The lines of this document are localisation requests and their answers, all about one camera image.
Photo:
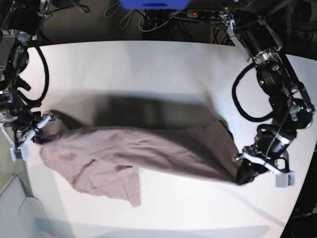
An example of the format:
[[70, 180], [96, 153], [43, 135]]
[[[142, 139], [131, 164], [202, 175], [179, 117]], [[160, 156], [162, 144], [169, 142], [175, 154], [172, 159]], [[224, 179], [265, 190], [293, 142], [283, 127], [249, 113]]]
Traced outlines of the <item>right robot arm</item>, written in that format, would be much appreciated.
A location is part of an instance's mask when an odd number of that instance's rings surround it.
[[[50, 82], [47, 61], [36, 43], [49, 13], [49, 0], [2, 0], [0, 2], [0, 127], [13, 131], [13, 149], [18, 150], [28, 139], [42, 138], [41, 106]], [[20, 77], [29, 61], [28, 49], [35, 47], [44, 67], [44, 89], [37, 99], [27, 98], [20, 89], [30, 85]]]

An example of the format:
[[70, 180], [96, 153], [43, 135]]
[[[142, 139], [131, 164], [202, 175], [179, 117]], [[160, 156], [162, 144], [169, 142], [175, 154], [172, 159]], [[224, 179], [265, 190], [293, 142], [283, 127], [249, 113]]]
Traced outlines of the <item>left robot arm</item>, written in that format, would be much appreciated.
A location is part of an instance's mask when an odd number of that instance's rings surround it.
[[[224, 5], [219, 13], [234, 45], [242, 47], [251, 60], [232, 86], [232, 98], [240, 115], [258, 123], [254, 144], [244, 147], [235, 157], [241, 161], [236, 175], [239, 185], [272, 172], [277, 187], [293, 186], [295, 174], [289, 168], [287, 148], [296, 138], [297, 130], [311, 126], [316, 111], [283, 51], [281, 40], [265, 20], [286, 5], [285, 0], [252, 0], [243, 7]], [[256, 70], [257, 82], [268, 95], [272, 108], [260, 118], [247, 114], [236, 94], [240, 80], [251, 69]]]

